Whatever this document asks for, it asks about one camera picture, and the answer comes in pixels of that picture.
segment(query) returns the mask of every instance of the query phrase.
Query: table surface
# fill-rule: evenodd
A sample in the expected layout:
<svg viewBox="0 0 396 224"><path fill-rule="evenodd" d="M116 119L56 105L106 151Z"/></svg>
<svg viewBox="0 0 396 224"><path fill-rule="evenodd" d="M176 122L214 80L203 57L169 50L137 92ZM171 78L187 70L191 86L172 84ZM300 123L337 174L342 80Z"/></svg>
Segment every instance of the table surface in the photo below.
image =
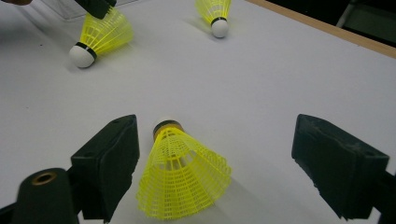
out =
<svg viewBox="0 0 396 224"><path fill-rule="evenodd" d="M162 223L135 194L152 128L176 118L227 158L233 182L216 204L170 223L347 223L291 158L298 114L326 119L396 162L396 61L267 8L234 0L216 39L193 1L119 7L134 40L76 68L68 51L83 18L62 21L39 1L0 2L0 207L22 180L70 167L70 156L113 119L136 114L141 158L112 223ZM376 223L369 220L348 223ZM81 223L99 223L85 221Z"/></svg>

